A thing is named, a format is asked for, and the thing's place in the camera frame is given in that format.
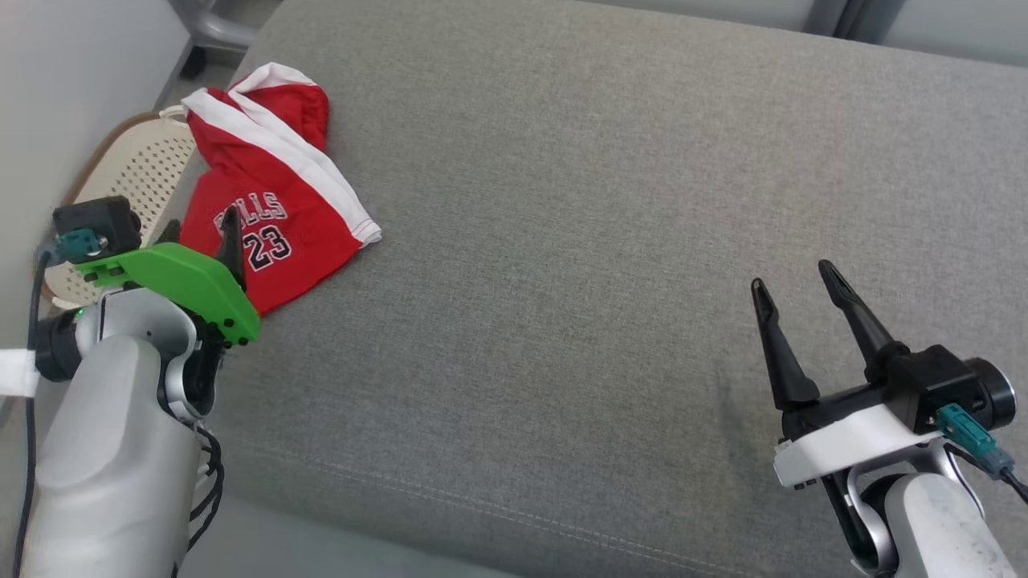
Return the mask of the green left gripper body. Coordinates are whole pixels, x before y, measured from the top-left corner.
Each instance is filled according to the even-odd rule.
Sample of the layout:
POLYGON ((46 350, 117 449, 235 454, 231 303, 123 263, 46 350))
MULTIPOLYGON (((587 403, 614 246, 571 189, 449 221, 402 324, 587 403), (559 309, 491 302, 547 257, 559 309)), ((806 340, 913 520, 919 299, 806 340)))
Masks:
POLYGON ((253 344, 261 319, 235 276, 220 261, 164 242, 77 264, 104 289, 82 315, 88 338, 128 336, 158 352, 158 400, 178 420, 203 420, 216 398, 224 352, 253 344))

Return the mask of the grey metal frame rail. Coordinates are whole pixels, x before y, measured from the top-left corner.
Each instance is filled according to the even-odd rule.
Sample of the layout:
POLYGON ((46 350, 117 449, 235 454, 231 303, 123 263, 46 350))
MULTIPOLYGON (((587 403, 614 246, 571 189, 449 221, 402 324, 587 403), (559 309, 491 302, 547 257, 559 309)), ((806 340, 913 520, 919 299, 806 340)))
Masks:
POLYGON ((190 33, 183 80, 195 80, 209 63, 226 66, 238 62, 255 41, 258 31, 283 0, 166 0, 190 33))

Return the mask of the red basketball shorts white stripe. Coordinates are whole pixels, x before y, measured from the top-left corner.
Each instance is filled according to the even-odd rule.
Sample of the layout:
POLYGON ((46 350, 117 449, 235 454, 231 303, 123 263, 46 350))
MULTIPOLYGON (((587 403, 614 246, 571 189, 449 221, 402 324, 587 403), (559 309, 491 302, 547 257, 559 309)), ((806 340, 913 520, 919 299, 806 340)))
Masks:
POLYGON ((355 189, 328 157, 330 103, 313 78, 265 63, 228 89, 182 101, 208 169, 181 242, 214 255, 228 210, 241 221, 247 297, 261 315, 311 291, 381 241, 355 189))

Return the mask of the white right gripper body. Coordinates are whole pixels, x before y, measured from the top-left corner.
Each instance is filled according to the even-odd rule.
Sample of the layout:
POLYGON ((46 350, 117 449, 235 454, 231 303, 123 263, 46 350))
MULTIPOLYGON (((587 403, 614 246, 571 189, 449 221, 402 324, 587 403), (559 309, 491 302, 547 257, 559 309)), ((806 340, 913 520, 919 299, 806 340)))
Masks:
POLYGON ((820 482, 843 527, 855 566, 868 576, 895 573, 900 553, 888 523, 860 497, 858 476, 907 463, 940 474, 939 433, 913 433, 885 404, 841 418, 776 446, 773 468, 782 486, 820 482))

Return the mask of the grey metal posts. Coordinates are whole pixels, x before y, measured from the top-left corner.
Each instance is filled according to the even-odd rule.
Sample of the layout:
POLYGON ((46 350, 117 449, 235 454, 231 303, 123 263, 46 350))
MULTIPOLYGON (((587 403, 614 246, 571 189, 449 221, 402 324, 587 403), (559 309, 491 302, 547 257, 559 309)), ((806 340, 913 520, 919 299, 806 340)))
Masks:
POLYGON ((813 0, 801 32, 880 45, 907 0, 813 0))

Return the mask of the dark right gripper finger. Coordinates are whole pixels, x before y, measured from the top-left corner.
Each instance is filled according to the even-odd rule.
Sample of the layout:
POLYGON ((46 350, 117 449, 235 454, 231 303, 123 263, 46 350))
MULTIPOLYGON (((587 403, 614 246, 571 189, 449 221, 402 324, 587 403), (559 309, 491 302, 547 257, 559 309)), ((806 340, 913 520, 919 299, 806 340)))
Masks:
POLYGON ((832 304, 843 311, 858 344, 864 359, 864 377, 869 383, 882 383, 887 377, 890 360, 909 354, 910 348, 891 335, 833 263, 819 260, 818 270, 832 304))
POLYGON ((804 409, 818 401, 818 386, 804 373, 793 354, 781 329, 781 315, 763 279, 752 279, 750 295, 775 409, 804 409))

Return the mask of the beige perforated laundry basket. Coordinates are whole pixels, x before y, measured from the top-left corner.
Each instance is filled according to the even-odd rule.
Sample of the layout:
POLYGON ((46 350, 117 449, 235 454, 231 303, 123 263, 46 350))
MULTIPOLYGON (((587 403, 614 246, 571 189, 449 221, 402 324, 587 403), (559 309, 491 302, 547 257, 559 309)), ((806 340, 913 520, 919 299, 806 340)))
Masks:
POLYGON ((62 206, 124 195, 141 220, 142 245, 149 245, 196 148, 185 120, 177 104, 122 121, 93 150, 62 206))

